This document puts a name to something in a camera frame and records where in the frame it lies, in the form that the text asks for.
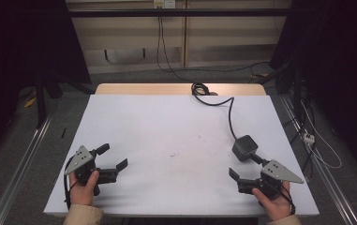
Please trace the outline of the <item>white table cover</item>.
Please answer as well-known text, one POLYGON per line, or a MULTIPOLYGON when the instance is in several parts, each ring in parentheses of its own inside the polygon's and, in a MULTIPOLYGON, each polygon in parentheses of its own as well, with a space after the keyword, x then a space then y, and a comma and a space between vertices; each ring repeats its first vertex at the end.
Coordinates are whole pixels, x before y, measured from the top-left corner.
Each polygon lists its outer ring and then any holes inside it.
POLYGON ((99 168, 128 165, 114 184, 103 185, 97 207, 117 217, 257 217, 264 213, 251 195, 238 192, 229 176, 256 179, 260 165, 241 162, 231 149, 249 135, 258 155, 301 172, 288 138, 267 96, 191 95, 90 97, 69 151, 110 150, 97 157, 99 168))

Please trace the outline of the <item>white wall socket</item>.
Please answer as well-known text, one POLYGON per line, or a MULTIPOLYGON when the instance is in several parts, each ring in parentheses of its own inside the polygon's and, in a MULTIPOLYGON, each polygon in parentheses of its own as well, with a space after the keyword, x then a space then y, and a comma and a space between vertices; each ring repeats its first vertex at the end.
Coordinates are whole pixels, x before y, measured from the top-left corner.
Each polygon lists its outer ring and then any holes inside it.
POLYGON ((176 8, 175 0, 153 0, 154 8, 166 8, 173 9, 176 8))

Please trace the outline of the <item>person's right hand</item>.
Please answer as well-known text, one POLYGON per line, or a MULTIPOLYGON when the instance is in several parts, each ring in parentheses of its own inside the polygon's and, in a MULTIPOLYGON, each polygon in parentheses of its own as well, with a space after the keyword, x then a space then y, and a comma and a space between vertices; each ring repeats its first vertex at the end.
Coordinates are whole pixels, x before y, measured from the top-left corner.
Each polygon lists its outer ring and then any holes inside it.
POLYGON ((252 193, 263 205, 266 215, 271 222, 290 216, 291 205, 284 197, 279 196, 271 201, 257 188, 253 188, 252 193))

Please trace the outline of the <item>wooden table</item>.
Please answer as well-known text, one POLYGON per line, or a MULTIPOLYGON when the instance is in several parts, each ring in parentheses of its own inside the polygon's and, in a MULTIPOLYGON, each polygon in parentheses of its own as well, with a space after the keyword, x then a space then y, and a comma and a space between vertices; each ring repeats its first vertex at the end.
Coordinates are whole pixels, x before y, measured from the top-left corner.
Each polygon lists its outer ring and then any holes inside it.
MULTIPOLYGON (((265 96, 262 85, 255 83, 207 83, 219 96, 265 96)), ((97 95, 190 95, 190 83, 102 83, 97 95)))

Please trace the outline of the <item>person's left hand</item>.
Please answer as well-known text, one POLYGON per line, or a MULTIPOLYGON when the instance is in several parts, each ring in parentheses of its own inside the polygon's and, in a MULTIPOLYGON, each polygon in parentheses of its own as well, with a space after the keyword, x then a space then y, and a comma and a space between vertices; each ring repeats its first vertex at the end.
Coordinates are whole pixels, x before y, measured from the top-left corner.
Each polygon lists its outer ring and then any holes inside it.
POLYGON ((94 188, 99 178, 99 172, 93 171, 85 186, 82 186, 72 172, 69 175, 70 199, 72 204, 92 206, 94 201, 94 188))

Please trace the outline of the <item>black cube power adapter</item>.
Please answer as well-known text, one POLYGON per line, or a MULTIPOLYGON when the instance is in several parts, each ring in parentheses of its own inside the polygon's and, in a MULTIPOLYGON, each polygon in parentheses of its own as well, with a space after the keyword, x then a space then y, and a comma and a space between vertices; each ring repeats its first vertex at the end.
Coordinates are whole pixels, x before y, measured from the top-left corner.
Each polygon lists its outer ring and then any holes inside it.
POLYGON ((239 161, 245 161, 253 158, 257 149, 258 145, 255 141, 249 135, 245 135, 234 142, 232 152, 239 161))

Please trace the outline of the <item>black metal stand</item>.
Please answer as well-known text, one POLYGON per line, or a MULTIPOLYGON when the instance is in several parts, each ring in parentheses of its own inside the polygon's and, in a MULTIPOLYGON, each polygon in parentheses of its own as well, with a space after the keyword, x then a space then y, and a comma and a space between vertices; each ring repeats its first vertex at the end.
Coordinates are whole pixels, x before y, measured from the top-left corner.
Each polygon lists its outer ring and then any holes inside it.
POLYGON ((287 94, 293 87, 293 112, 297 119, 302 119, 301 81, 300 73, 295 62, 288 61, 281 67, 260 79, 258 84, 264 85, 269 81, 275 81, 275 88, 279 94, 287 94))
POLYGON ((71 87, 83 92, 86 95, 93 95, 96 91, 83 84, 73 81, 67 76, 60 75, 52 70, 39 72, 35 78, 35 88, 37 94, 37 128, 41 128, 47 118, 44 91, 47 91, 51 98, 60 98, 63 91, 60 83, 67 83, 71 87))

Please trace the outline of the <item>person's left beige sleeve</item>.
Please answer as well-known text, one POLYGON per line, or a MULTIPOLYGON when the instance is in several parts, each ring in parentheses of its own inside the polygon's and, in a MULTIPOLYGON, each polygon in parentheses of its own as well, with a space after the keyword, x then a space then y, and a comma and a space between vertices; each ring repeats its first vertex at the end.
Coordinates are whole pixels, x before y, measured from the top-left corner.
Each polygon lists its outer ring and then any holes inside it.
POLYGON ((63 225, 99 225, 104 212, 94 206, 72 204, 63 225))

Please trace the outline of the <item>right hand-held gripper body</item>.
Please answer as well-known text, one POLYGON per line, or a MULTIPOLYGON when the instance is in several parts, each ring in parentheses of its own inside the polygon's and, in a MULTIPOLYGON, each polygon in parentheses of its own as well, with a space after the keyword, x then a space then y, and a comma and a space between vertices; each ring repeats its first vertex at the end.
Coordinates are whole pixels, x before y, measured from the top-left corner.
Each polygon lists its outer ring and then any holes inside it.
POLYGON ((276 199, 283 188, 284 181, 302 184, 304 180, 286 168, 277 160, 264 160, 260 170, 260 178, 255 180, 242 179, 237 176, 239 193, 251 194, 253 188, 259 189, 270 200, 276 199))

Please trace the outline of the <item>person's beige sleeve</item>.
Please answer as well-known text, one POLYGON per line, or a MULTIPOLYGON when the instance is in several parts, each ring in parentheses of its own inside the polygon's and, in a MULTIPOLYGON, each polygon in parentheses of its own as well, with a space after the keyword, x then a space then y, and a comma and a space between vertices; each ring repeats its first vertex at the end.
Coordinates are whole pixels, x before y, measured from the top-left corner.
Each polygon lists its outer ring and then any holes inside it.
POLYGON ((99 225, 104 212, 94 206, 72 204, 63 225, 99 225))
POLYGON ((302 225, 302 223, 295 215, 291 215, 278 220, 270 221, 266 225, 302 225))

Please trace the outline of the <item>black horizontal bar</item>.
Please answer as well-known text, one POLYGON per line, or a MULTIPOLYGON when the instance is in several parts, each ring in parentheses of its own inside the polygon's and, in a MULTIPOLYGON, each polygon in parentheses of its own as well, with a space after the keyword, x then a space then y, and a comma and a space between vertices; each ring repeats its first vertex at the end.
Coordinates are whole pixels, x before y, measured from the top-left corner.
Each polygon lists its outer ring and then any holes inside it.
POLYGON ((250 9, 105 9, 71 10, 70 17, 274 17, 288 16, 293 10, 288 8, 250 8, 250 9))

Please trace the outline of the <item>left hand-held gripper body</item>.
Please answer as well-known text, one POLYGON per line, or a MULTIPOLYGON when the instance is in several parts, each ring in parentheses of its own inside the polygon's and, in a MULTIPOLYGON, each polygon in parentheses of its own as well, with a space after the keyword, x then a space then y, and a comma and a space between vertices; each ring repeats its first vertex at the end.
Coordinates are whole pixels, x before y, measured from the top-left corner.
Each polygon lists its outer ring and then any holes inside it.
POLYGON ((116 167, 114 169, 102 170, 96 166, 95 159, 97 156, 92 155, 92 151, 89 151, 86 147, 81 145, 76 153, 69 159, 64 175, 68 176, 70 173, 74 173, 80 184, 85 185, 93 171, 99 172, 99 178, 94 188, 94 195, 97 196, 100 193, 99 185, 115 183, 118 176, 116 167))

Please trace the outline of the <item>person's right beige sleeve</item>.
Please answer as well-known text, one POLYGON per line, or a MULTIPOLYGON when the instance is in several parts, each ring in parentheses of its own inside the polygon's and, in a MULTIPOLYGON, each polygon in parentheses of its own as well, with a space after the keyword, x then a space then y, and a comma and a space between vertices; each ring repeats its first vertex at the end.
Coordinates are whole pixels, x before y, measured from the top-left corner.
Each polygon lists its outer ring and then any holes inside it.
POLYGON ((295 215, 291 215, 278 220, 270 221, 266 225, 302 225, 302 223, 295 215))

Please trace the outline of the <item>aluminium floor rail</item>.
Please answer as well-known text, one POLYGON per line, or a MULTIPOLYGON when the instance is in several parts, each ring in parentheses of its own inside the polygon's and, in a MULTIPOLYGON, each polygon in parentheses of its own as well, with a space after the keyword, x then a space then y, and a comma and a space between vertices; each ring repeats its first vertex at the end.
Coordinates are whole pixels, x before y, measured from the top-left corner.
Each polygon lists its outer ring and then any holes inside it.
MULTIPOLYGON (((279 98, 281 99, 287 114, 292 120, 295 129, 299 133, 299 137, 303 139, 304 134, 308 132, 308 129, 304 125, 301 125, 297 120, 297 117, 294 115, 293 103, 288 96, 280 96, 279 98)), ((305 150, 310 156, 313 167, 318 171, 320 178, 323 184, 326 186, 337 211, 344 220, 344 223, 346 225, 357 225, 357 216, 354 212, 354 209, 331 173, 331 169, 333 167, 327 165, 315 144, 310 145, 309 143, 306 143, 305 150)))
POLYGON ((29 171, 29 167, 33 162, 33 159, 41 145, 42 140, 44 139, 45 134, 47 133, 51 121, 52 115, 50 114, 46 117, 41 126, 36 129, 36 132, 34 133, 31 142, 26 148, 18 168, 15 170, 0 198, 0 225, 3 225, 6 221, 7 214, 9 213, 9 210, 14 203, 19 190, 21 189, 23 180, 29 171))

